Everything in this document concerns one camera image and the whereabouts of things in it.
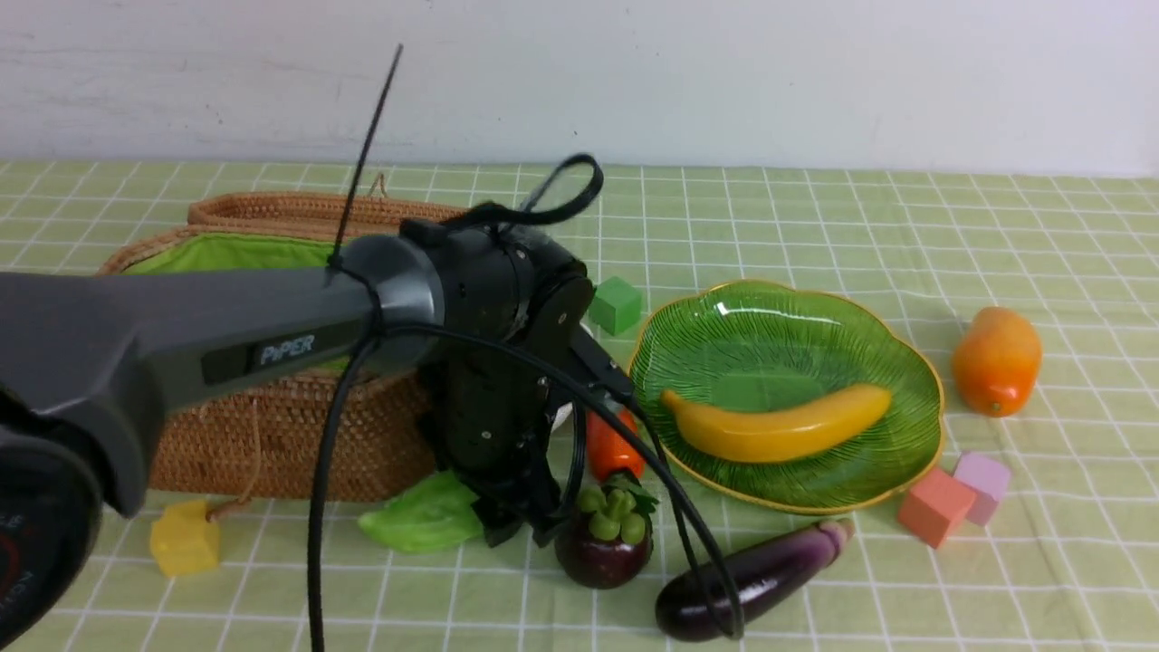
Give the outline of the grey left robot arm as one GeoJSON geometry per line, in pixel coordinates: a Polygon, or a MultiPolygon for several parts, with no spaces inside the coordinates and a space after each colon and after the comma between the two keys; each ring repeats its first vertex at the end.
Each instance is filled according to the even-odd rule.
{"type": "Polygon", "coordinates": [[[422,426],[497,544],[551,543],[574,512],[551,413],[597,347],[571,252],[510,217],[408,220],[335,264],[163,274],[3,273],[3,645],[70,589],[102,508],[140,511],[167,417],[349,358],[433,379],[422,426]]]}

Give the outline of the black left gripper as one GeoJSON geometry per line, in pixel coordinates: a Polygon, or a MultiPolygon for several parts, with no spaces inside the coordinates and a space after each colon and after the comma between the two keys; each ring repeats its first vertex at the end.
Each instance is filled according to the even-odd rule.
{"type": "Polygon", "coordinates": [[[462,351],[417,372],[429,409],[418,424],[437,467],[478,496],[484,544],[504,545],[529,525],[546,548],[571,517],[571,499],[547,462],[553,381],[501,352],[462,351]]]}

